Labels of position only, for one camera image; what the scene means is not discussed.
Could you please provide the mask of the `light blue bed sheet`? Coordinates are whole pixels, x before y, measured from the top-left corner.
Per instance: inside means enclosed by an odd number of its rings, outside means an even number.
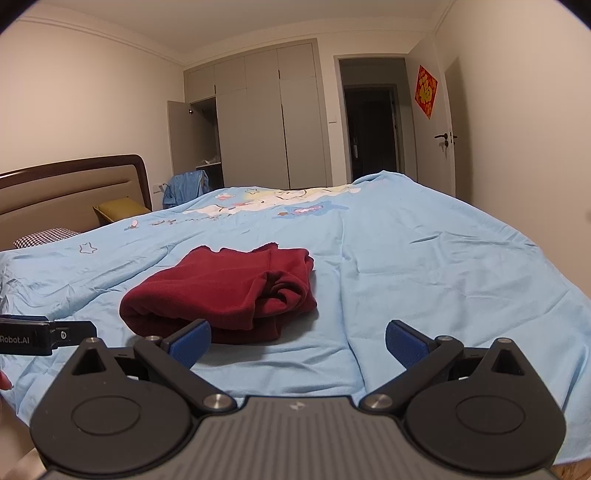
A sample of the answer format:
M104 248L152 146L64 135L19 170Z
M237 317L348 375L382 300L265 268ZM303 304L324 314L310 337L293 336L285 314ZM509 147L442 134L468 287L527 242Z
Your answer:
M110 347L133 339L123 296L192 249L274 243L314 259L318 308L280 339L214 346L194 366L237 399L350 395L401 372L385 344L400 319L468 346L513 339L561 406L558 461L590 455L590 301L513 227L396 173L351 185L225 188L178 207L1 256L1 310L89 320Z

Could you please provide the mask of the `grey built-in wardrobe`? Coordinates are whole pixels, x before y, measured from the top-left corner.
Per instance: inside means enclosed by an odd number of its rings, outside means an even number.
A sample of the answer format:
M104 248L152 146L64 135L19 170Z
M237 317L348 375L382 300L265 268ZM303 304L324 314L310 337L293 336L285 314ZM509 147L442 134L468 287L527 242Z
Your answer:
M332 185L322 69L314 39L190 68L167 104L172 171L205 168L221 186Z

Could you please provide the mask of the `white bedroom door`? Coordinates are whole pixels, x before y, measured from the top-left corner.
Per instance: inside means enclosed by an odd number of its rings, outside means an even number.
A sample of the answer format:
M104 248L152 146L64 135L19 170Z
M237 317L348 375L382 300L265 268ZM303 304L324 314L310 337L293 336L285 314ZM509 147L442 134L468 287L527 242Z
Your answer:
M435 135L453 133L450 101L444 71L441 69L432 34L424 37L406 56L415 129L418 181L434 190L456 196L455 146L443 148ZM423 65L439 82L431 119L415 102L419 66Z

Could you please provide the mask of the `dark red knit garment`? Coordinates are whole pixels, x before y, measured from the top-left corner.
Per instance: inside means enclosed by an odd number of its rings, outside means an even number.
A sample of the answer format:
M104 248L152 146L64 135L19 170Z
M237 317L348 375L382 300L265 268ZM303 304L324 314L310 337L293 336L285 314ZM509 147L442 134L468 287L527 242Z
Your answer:
M317 308L314 266L304 248L270 243L249 252L214 252L200 246L129 290L119 315L143 337L168 337L204 320L214 343L273 342L287 323Z

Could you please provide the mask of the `red fu door decoration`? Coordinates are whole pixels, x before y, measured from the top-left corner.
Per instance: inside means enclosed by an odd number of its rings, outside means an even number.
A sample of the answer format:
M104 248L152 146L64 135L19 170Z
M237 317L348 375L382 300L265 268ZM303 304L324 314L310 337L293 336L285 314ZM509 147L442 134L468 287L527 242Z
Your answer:
M438 80L423 65L420 65L414 98L428 119L431 119L433 115L438 84Z

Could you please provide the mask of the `blue clothing pile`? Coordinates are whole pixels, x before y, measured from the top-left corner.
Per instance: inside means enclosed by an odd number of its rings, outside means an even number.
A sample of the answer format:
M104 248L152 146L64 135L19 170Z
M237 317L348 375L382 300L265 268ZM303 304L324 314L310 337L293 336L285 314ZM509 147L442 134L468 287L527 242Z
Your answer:
M208 192L208 177L204 170L193 170L174 175L165 185L162 208L176 207Z

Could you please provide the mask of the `striped pillow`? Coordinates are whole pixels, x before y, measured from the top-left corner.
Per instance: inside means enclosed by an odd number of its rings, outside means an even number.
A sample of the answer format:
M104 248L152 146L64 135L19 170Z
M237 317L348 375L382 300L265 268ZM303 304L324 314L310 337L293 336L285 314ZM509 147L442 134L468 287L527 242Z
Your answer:
M34 246L44 245L48 243L54 243L57 241L65 240L74 236L77 236L78 232L58 227L39 232L30 233L24 235L13 242L15 249L30 248Z

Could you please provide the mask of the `yellow pillow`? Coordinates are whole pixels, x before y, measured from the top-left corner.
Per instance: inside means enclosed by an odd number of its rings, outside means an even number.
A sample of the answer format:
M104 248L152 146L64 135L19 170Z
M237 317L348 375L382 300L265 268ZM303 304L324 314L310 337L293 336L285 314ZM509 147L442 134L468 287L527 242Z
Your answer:
M114 223L151 212L129 197L103 202L94 206L93 210L103 223Z

